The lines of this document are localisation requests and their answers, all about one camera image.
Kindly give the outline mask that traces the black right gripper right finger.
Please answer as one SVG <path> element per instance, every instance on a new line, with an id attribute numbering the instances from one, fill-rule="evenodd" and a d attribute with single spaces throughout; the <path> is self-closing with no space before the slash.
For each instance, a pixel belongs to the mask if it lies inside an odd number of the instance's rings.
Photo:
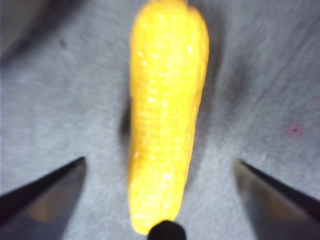
<path id="1" fill-rule="evenodd" d="M 318 240 L 320 202 L 241 159 L 233 162 L 237 192 L 259 240 Z"/>

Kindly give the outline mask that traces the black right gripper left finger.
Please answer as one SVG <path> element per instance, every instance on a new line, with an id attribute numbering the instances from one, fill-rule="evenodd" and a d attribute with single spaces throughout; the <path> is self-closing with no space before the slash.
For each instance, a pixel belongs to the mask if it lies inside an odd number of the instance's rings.
<path id="1" fill-rule="evenodd" d="M 0 197 L 2 240 L 60 240 L 83 190 L 85 157 Z"/>

